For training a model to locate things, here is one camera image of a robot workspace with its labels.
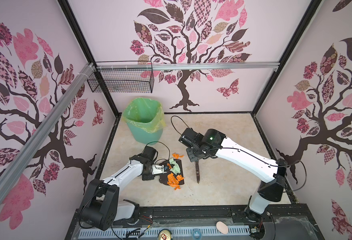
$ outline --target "butterfly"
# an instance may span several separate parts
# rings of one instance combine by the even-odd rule
[[[96,116],[93,118],[92,126],[95,126],[96,124],[101,124],[103,122],[102,114],[104,113],[104,110],[102,107],[99,107],[99,104],[95,100],[93,100],[93,105],[95,106]]]
[[[239,79],[236,79],[229,86],[229,88],[218,88],[216,90],[219,91],[219,93],[222,93],[224,97],[228,98],[228,96],[230,96],[231,93],[237,93],[238,94],[238,92],[237,92],[239,90],[239,88],[237,87],[238,84],[239,84]]]

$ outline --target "teal bin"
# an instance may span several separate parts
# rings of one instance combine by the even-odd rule
[[[135,140],[144,144],[159,141],[165,126],[161,103],[150,98],[131,101],[121,118],[127,123]]]

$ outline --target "blue ring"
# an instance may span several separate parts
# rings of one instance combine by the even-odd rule
[[[193,232],[192,232],[192,239],[194,239],[194,240],[200,240],[201,237],[202,237],[201,231],[200,231],[199,229],[194,229]]]

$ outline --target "wall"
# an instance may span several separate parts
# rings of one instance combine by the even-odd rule
[[[70,4],[97,61],[169,64],[278,61],[309,2],[138,0],[133,5],[77,0]],[[139,96],[161,101],[165,112],[251,111],[271,72],[157,71],[153,93],[111,95],[119,111]]]
[[[0,1],[0,175],[86,64],[55,0]],[[0,239],[63,239],[114,122],[85,84],[0,206]]]
[[[295,193],[325,239],[352,239],[352,1],[324,2],[257,117],[277,156],[305,164]],[[290,167],[293,189],[304,178]]]

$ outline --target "black wire basket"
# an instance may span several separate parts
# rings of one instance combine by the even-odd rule
[[[91,74],[88,84],[92,92],[152,93],[153,69],[150,61],[109,61]]]

